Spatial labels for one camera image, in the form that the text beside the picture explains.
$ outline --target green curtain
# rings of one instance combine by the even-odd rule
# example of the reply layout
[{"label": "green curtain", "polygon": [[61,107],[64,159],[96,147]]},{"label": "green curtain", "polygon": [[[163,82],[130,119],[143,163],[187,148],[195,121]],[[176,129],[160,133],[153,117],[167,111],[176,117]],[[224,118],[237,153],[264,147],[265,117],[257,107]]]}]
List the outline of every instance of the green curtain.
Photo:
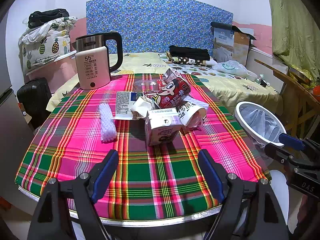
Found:
[{"label": "green curtain", "polygon": [[272,51],[288,66],[320,73],[320,30],[301,0],[269,0]]}]

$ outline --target cardboard box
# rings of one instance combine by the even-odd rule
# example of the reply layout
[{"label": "cardboard box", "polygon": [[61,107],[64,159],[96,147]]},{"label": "cardboard box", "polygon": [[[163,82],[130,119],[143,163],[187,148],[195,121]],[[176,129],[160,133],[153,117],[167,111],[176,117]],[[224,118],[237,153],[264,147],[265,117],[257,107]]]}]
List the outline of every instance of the cardboard box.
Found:
[{"label": "cardboard box", "polygon": [[216,62],[235,60],[246,65],[250,40],[255,37],[242,32],[234,25],[212,22],[213,59]]},{"label": "cardboard box", "polygon": [[146,143],[152,146],[172,142],[181,127],[175,108],[148,110],[145,122]]}]

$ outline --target table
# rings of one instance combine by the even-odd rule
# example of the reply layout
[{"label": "table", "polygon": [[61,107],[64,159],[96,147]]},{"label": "table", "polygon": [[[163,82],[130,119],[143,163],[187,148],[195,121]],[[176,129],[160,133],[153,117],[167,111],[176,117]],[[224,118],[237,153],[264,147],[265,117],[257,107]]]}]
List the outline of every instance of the table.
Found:
[{"label": "table", "polygon": [[[35,136],[16,183],[36,198],[49,178],[73,179],[115,149],[119,165],[105,196],[95,205],[98,215],[106,224],[154,226],[194,220],[220,210],[197,163],[202,148],[241,179],[270,178],[262,158],[233,116],[196,76],[184,77],[191,86],[190,95],[209,104],[203,127],[180,130],[172,143],[147,147],[143,120],[116,120],[117,138],[101,143],[99,104],[109,103],[115,114],[117,91],[132,91],[135,81],[162,75],[113,76],[108,85],[90,91],[77,85]],[[73,201],[68,204],[75,216]]]},{"label": "table", "polygon": [[320,114],[320,103],[306,90],[302,85],[293,80],[291,77],[283,74],[277,69],[255,59],[261,65],[271,69],[273,75],[282,80],[288,88],[294,90],[294,98],[290,100],[291,118],[287,119],[287,124],[284,126],[286,131],[291,130],[291,136],[296,137],[297,129],[300,125],[299,137],[304,138],[305,122],[315,115]]}]

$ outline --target crumpled paper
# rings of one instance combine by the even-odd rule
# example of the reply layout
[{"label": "crumpled paper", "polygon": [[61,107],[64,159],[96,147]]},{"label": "crumpled paper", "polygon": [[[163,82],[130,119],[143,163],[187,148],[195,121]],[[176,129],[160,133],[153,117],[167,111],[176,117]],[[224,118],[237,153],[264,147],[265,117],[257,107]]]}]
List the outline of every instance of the crumpled paper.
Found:
[{"label": "crumpled paper", "polygon": [[195,128],[203,125],[203,118],[207,110],[191,102],[185,102],[178,111],[181,123],[188,128]]},{"label": "crumpled paper", "polygon": [[156,109],[155,102],[147,97],[139,97],[137,101],[131,107],[133,115],[137,115],[139,118],[146,119],[148,110]]}]

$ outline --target blue gripper pad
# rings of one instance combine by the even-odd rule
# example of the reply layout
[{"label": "blue gripper pad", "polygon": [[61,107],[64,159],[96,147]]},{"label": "blue gripper pad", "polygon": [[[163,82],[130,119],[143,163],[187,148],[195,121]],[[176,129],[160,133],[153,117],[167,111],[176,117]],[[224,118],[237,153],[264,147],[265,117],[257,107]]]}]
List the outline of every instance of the blue gripper pad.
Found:
[{"label": "blue gripper pad", "polygon": [[115,173],[118,163],[119,163],[119,155],[117,151],[113,151],[108,161],[105,163],[102,168],[100,174],[95,180],[93,186],[93,194],[91,196],[92,202],[95,204],[101,198],[103,198],[107,187],[110,184],[113,174]]},{"label": "blue gripper pad", "polygon": [[279,135],[279,142],[283,143],[286,146],[290,146],[291,148],[297,151],[303,151],[305,147],[303,141],[295,137],[292,137],[286,133],[282,133]]},{"label": "blue gripper pad", "polygon": [[206,150],[201,150],[198,154],[199,167],[207,182],[207,185],[211,191],[212,196],[215,199],[217,199],[219,203],[222,203],[222,201],[226,198],[225,194],[223,193],[223,183],[221,182],[218,174],[212,167],[210,161],[208,160],[207,156],[204,154],[203,151],[206,151]]}]

